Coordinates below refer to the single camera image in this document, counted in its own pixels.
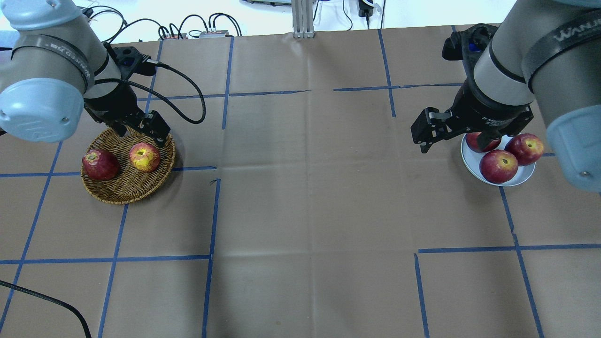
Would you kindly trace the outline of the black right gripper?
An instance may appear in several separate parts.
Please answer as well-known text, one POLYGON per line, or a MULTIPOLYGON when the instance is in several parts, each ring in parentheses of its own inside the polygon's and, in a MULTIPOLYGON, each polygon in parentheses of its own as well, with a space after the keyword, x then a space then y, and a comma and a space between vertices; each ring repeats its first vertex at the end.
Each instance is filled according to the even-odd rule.
POLYGON ((442 140, 463 133, 483 132, 490 139, 516 136, 532 121, 529 104, 507 104, 493 99, 476 82, 476 65, 490 58, 490 46, 497 26, 479 23, 463 31, 451 33, 443 44, 442 58, 461 61, 466 79, 460 86, 453 104, 446 111, 425 108, 411 126, 413 142, 422 154, 442 140))

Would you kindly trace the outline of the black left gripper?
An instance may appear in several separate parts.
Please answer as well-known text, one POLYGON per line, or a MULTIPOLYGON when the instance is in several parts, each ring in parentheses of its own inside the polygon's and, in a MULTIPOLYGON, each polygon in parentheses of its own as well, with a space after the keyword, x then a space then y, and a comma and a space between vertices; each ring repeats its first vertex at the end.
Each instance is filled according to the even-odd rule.
POLYGON ((93 86, 100 93, 85 99, 86 111, 95 122, 105 124, 120 137, 131 128, 163 148, 171 128, 159 112, 144 113, 138 107, 130 81, 134 73, 148 77, 156 74, 152 58, 132 46, 112 47, 109 43, 103 46, 107 59, 96 71, 93 86))

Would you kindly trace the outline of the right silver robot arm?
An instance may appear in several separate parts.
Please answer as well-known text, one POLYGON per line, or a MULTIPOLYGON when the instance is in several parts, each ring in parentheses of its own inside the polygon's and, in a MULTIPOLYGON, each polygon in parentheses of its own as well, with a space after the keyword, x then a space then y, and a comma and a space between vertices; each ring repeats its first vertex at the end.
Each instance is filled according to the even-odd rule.
POLYGON ((449 109, 421 111, 413 142, 425 154, 463 133, 515 136, 536 102, 567 182, 599 193, 600 21, 598 0, 518 0, 500 26, 453 32, 442 57, 463 62, 466 79, 449 109))

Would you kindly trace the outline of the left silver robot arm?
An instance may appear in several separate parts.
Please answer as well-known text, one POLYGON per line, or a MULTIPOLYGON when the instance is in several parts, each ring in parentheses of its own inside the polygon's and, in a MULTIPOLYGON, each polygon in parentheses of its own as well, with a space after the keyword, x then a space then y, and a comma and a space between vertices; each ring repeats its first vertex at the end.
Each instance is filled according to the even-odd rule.
POLYGON ((156 73, 150 56, 100 41, 70 0, 3 0, 1 12, 19 34, 1 65, 2 134, 58 143, 75 133, 86 111, 121 137, 131 128, 165 145, 170 127, 138 107, 130 81, 156 73))

